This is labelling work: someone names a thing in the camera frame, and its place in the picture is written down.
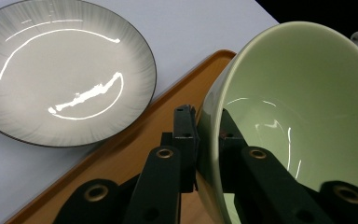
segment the tray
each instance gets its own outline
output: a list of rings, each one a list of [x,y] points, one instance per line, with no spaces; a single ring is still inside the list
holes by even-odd
[[[208,57],[152,103],[129,128],[106,140],[7,223],[51,223],[83,183],[104,178],[120,185],[139,174],[149,151],[159,146],[161,133],[172,131],[173,110],[179,105],[193,105],[200,111],[206,93],[234,56],[234,52],[222,49]],[[196,191],[182,194],[181,222],[212,223]]]

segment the table surface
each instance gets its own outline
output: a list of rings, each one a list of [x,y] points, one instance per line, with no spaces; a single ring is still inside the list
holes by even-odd
[[[0,8],[18,2],[0,0]],[[89,2],[116,12],[135,26],[152,49],[158,70],[157,99],[219,49],[241,50],[278,24],[254,0],[155,0]],[[98,145],[37,147],[0,134],[0,223],[48,188]]]

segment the ceramic plate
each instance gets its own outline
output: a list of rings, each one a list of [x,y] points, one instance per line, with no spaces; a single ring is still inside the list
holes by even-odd
[[[270,150],[301,184],[318,190],[341,180],[358,186],[358,47],[311,22],[287,22],[248,43],[215,81],[199,131],[200,193],[230,222],[218,139],[225,108],[246,142]]]
[[[50,147],[103,140],[133,123],[156,86],[154,57],[126,20],[87,2],[0,9],[0,132]]]

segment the bowl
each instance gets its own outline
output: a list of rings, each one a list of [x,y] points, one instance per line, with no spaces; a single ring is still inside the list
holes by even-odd
[[[139,31],[77,0],[0,9],[0,133],[47,147],[104,140],[149,105],[156,64]]]
[[[319,190],[341,180],[358,187],[358,47],[347,37],[312,22],[276,25],[250,41],[212,85],[198,125],[197,177],[213,220],[229,223],[236,213],[220,179],[223,109],[248,145],[271,151],[300,184]]]

